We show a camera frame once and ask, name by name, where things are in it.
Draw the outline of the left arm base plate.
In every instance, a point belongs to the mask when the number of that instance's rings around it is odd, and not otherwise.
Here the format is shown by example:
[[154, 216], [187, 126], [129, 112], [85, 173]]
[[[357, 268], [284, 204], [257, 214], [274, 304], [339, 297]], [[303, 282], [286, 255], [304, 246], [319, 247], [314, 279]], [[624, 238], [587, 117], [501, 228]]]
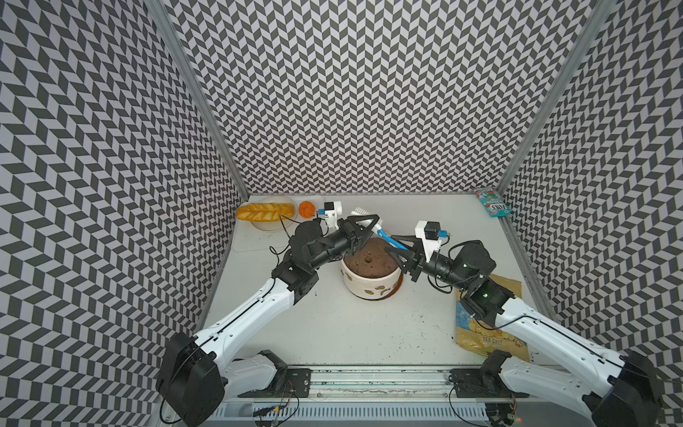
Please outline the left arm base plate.
[[275, 398], [290, 394], [308, 398], [311, 389], [312, 370], [309, 368], [286, 368], [279, 370], [272, 382], [263, 390], [240, 394], [240, 398]]

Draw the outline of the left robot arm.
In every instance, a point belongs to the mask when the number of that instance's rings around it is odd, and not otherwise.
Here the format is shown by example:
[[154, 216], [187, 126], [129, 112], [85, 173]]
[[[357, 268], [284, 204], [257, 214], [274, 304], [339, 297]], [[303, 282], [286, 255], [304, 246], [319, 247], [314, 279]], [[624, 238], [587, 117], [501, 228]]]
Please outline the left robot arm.
[[279, 314], [298, 304], [318, 282], [318, 269], [359, 251], [380, 222], [352, 215], [323, 233], [319, 220], [300, 223], [283, 258], [259, 290], [230, 314], [193, 336], [175, 334], [166, 344], [157, 391], [180, 421], [204, 423], [227, 396], [270, 386], [284, 362], [270, 352], [237, 360], [239, 350]]

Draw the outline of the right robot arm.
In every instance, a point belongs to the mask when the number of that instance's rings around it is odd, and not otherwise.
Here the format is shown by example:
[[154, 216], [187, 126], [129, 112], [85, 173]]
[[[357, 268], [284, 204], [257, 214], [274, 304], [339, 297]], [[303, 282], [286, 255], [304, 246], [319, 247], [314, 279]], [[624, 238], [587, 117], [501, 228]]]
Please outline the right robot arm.
[[539, 397], [570, 409], [596, 426], [654, 426], [663, 411], [663, 380], [638, 352], [619, 352], [587, 340], [542, 315], [491, 278], [496, 263], [478, 240], [458, 244], [454, 258], [437, 240], [405, 236], [405, 249], [387, 253], [402, 272], [421, 274], [461, 291], [462, 307], [488, 330], [521, 339], [556, 362], [558, 369], [526, 362], [497, 350], [481, 371], [510, 393]]

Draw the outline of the white ceramic pot with mud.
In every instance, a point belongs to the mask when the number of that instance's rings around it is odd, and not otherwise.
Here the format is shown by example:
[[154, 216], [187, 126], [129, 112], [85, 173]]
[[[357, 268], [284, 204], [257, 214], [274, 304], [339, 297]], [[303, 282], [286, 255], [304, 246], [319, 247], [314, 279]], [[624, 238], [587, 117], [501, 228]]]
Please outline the white ceramic pot with mud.
[[381, 249], [377, 254], [347, 254], [341, 261], [341, 273], [353, 272], [365, 278], [382, 278], [401, 270], [385, 252], [391, 245], [381, 239]]

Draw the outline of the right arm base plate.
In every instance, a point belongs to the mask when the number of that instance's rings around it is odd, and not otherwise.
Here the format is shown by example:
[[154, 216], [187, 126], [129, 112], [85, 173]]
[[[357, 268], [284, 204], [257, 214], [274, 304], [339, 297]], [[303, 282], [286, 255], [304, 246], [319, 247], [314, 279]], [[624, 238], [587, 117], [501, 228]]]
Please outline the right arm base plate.
[[454, 368], [449, 381], [455, 386], [458, 398], [528, 398], [529, 394], [510, 390], [500, 375], [482, 372], [478, 368]]

